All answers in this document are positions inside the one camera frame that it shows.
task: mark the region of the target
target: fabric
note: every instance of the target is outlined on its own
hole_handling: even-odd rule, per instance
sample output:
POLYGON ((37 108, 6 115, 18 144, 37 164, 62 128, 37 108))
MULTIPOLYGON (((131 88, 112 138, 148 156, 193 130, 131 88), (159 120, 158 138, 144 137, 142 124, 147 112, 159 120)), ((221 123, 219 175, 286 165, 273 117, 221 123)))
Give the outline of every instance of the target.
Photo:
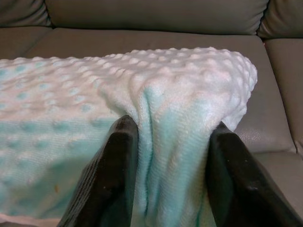
POLYGON ((303 38, 303 1, 271 0, 260 24, 262 38, 303 38))
POLYGON ((46 0, 56 27, 254 35, 268 0, 46 0))
POLYGON ((278 152, 255 154, 287 201, 303 219, 303 160, 298 154, 278 152))
POLYGON ((276 39, 265 42, 284 101, 297 150, 303 155, 303 65, 302 39, 276 39))
POLYGON ((197 35, 146 31, 105 31, 56 28, 24 57, 103 57, 133 49, 209 47, 238 51, 258 69, 258 83, 248 102, 249 111, 235 131, 251 152, 296 152, 283 102, 266 49, 252 35, 197 35))
POLYGON ((2 213, 61 215, 110 122, 128 114, 139 130, 132 226, 215 226, 207 145, 220 121, 234 130, 247 111, 248 58, 184 48, 0 64, 2 213))
POLYGON ((50 31, 47 27, 0 28, 0 59, 21 57, 50 31))
POLYGON ((0 27, 50 26, 43 0, 1 0, 0 27))

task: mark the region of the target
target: leather sofa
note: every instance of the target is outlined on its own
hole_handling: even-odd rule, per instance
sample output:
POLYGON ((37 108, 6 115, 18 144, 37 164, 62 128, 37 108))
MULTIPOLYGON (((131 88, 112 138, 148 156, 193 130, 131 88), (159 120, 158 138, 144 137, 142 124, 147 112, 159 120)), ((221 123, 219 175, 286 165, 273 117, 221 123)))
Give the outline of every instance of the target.
POLYGON ((0 59, 239 51, 258 83, 236 133, 303 218, 302 0, 1 0, 0 59))

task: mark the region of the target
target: blanket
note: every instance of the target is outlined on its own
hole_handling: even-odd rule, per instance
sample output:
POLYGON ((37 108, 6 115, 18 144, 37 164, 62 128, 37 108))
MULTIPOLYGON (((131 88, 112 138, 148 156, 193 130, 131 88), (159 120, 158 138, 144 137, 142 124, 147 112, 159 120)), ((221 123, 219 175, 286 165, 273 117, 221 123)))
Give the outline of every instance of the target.
POLYGON ((110 124, 128 114, 139 130, 131 226, 215 226, 204 180, 208 140, 220 121, 234 130, 246 113, 257 82, 249 59, 210 47, 0 60, 0 80, 2 214, 60 218, 80 175, 64 164, 92 158, 110 124), (16 157, 21 164, 10 164, 16 157))

